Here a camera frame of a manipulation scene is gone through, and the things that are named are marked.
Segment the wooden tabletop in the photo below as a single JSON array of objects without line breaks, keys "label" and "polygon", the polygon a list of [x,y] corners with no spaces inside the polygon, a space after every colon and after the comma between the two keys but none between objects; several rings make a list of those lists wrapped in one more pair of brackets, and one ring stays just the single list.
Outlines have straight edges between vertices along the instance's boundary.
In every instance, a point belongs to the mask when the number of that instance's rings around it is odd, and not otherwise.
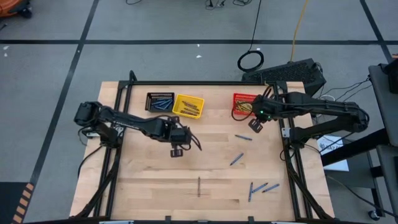
[{"label": "wooden tabletop", "polygon": [[[117,86],[117,82],[103,82],[98,101],[113,107]],[[302,83],[288,83],[288,88],[303,92]],[[249,119],[238,122],[231,118],[233,93],[258,95],[264,90],[264,86],[134,85],[129,113],[143,118],[159,115],[144,110],[148,92],[171,91],[204,98],[200,119],[181,117],[181,123],[189,126],[200,140],[203,151],[193,145],[183,157],[171,158],[169,143],[160,143],[139,131],[127,129],[111,218],[164,220],[171,215],[172,220],[246,221],[248,216],[253,216],[256,221],[293,221],[286,166],[279,159],[282,141],[278,122],[265,123],[263,130],[256,134],[248,126]],[[311,126],[310,115],[295,118],[295,124],[302,128]],[[235,134],[250,137],[252,141],[237,138]],[[98,138],[89,140],[85,156],[98,144]],[[307,144],[317,147],[315,140]],[[104,152],[103,149],[96,153],[83,165],[70,215],[76,215],[98,188]],[[229,166],[242,152],[244,156]],[[306,147],[301,149],[301,155],[309,191],[325,211],[334,216],[319,154]],[[266,182],[268,187],[274,184],[280,187],[266,193],[258,191],[248,202],[251,182],[254,188]],[[297,190],[304,217],[302,195]]]}]

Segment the black metal frame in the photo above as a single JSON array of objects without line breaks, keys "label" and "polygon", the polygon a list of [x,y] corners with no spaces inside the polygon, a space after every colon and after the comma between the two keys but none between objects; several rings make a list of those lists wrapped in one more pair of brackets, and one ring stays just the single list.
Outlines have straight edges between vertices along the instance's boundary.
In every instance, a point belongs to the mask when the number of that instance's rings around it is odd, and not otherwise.
[{"label": "black metal frame", "polygon": [[[276,97],[278,98],[278,85],[276,83],[268,83],[269,85],[272,85],[274,92],[276,93]],[[126,99],[124,101],[124,109],[123,111],[125,113],[128,112],[128,108],[129,108],[129,102],[130,102],[130,98],[131,98],[131,92],[132,92],[132,86],[133,85],[256,85],[256,86],[263,86],[263,83],[253,83],[253,82],[226,82],[226,81],[220,81],[220,82],[195,82],[195,81],[137,81],[137,78],[135,77],[134,73],[131,71],[130,72],[130,79],[127,81],[119,81],[118,84],[118,92],[116,95],[116,101],[115,101],[115,105],[114,105],[114,109],[118,110],[121,104],[121,97],[123,94],[123,90],[125,88],[127,88],[126,91]],[[280,128],[284,128],[285,127],[285,123],[283,120],[279,120],[279,126]],[[289,126],[290,127],[294,127],[294,121],[293,119],[289,119]],[[291,166],[292,161],[290,159],[290,152],[289,152],[289,140],[288,139],[284,139],[282,138],[282,145],[283,145],[283,149],[284,149],[284,156],[285,156],[285,163],[286,163],[286,168],[288,169],[289,166]],[[105,213],[105,219],[110,220],[111,218],[111,214],[112,214],[112,207],[113,207],[113,199],[114,199],[114,194],[115,194],[115,190],[116,190],[116,180],[118,178],[118,167],[119,167],[119,162],[120,162],[120,158],[121,158],[121,149],[122,149],[122,145],[115,149],[116,150],[116,154],[115,154],[115,159],[114,159],[114,165],[117,165],[117,169],[113,170],[112,173],[112,179],[111,181],[109,180],[109,175],[107,175],[108,172],[108,167],[109,167],[109,162],[110,162],[110,155],[111,155],[111,151],[112,149],[107,148],[106,149],[106,154],[104,157],[104,163],[103,163],[103,168],[101,171],[101,180],[99,182],[100,188],[104,189],[107,187],[107,185],[110,183],[111,186],[109,188],[109,196],[108,196],[108,201],[106,203],[106,213]],[[298,171],[298,176],[300,177],[300,180],[302,181],[302,183],[304,184],[304,186],[306,187],[306,183],[305,183],[305,176],[304,176],[304,170],[303,170],[303,164],[302,164],[302,160],[301,160],[301,155],[300,155],[300,151],[297,150],[295,151],[295,162],[296,162],[296,169]],[[304,202],[304,206],[305,206],[305,214],[306,214],[306,218],[302,218],[301,214],[300,214],[300,208],[299,208],[299,201],[297,198],[297,190],[296,190],[296,183],[294,182],[293,178],[291,178],[290,175],[288,175],[288,179],[289,179],[289,187],[290,187],[290,194],[292,197],[292,207],[293,207],[293,211],[294,211],[294,217],[295,217],[295,221],[296,222],[302,222],[302,223],[341,223],[341,224],[354,224],[354,222],[341,222],[338,220],[325,220],[325,219],[314,219],[312,216],[312,208],[308,202],[308,200],[304,197],[303,195],[303,202]],[[95,204],[95,210],[93,213],[94,217],[97,218],[104,218],[104,217],[100,217],[99,213],[101,210],[101,204],[102,204],[102,196],[103,196],[103,190],[101,192],[96,192],[94,197],[100,196],[100,199],[96,202]],[[74,217],[73,219],[69,219],[69,221],[76,221],[76,222],[83,222],[84,220],[86,220],[87,217],[84,216],[80,216],[80,217]],[[236,222],[236,221],[227,221],[227,222],[213,222],[213,221],[197,221],[198,223],[200,222],[206,222],[206,223],[214,223],[214,224],[233,224],[233,223],[249,223],[249,224],[265,224],[265,223],[271,223],[271,222],[257,222],[254,221],[254,217],[248,217],[248,221],[247,222]],[[171,223],[193,223],[193,221],[172,221],[170,216],[166,216],[165,220],[135,220],[134,223],[166,223],[166,224],[171,224]]]}]

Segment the yellow cable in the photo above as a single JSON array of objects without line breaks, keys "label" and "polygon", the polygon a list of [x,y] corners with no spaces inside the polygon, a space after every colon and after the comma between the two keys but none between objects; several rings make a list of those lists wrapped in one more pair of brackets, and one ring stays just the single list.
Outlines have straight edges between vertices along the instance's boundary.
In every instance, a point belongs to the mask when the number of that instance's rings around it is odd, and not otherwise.
[{"label": "yellow cable", "polygon": [[301,10],[300,19],[298,20],[298,23],[297,23],[297,26],[296,26],[296,30],[294,31],[293,44],[292,44],[292,55],[290,56],[290,61],[291,61],[291,62],[293,62],[294,43],[296,42],[296,34],[297,34],[297,31],[298,31],[298,29],[299,29],[299,27],[300,27],[301,19],[303,19],[304,12],[305,12],[305,8],[306,8],[307,4],[308,4],[308,0],[305,0],[304,7],[303,7],[303,9]]}]

